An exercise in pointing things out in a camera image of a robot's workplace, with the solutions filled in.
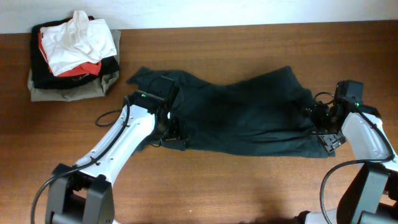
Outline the dark green t-shirt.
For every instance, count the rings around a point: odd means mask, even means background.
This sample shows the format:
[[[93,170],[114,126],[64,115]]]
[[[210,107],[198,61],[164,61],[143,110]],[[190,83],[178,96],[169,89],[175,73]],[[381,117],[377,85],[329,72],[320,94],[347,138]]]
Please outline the dark green t-shirt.
[[[162,77],[175,81],[178,95],[170,112],[177,116],[185,141],[161,141],[163,147],[215,151],[239,156],[327,158],[303,115],[313,105],[310,90],[285,66],[230,85],[208,83],[182,70],[140,68],[128,84],[149,93]]]

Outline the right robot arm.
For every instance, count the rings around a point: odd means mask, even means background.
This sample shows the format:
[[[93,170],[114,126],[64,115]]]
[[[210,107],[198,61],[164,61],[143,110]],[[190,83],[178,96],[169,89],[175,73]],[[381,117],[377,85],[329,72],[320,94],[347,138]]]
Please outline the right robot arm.
[[[315,100],[304,112],[326,152],[348,142],[355,159],[326,173],[320,187],[320,212],[302,212],[300,223],[397,223],[397,205],[381,203],[383,195],[397,200],[397,154],[384,133],[378,110],[363,103],[363,88],[361,82],[340,81],[330,102]],[[324,191],[329,176],[353,164],[359,165],[359,172],[338,206],[326,210]]]

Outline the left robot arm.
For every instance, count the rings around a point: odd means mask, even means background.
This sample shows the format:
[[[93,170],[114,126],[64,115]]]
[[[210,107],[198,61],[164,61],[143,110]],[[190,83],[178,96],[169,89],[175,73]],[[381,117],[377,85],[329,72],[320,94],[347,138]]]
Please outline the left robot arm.
[[[113,185],[137,149],[150,143],[184,148],[187,135],[172,114],[178,86],[159,76],[125,97],[119,118],[85,156],[59,164],[45,183],[46,223],[115,223]]]

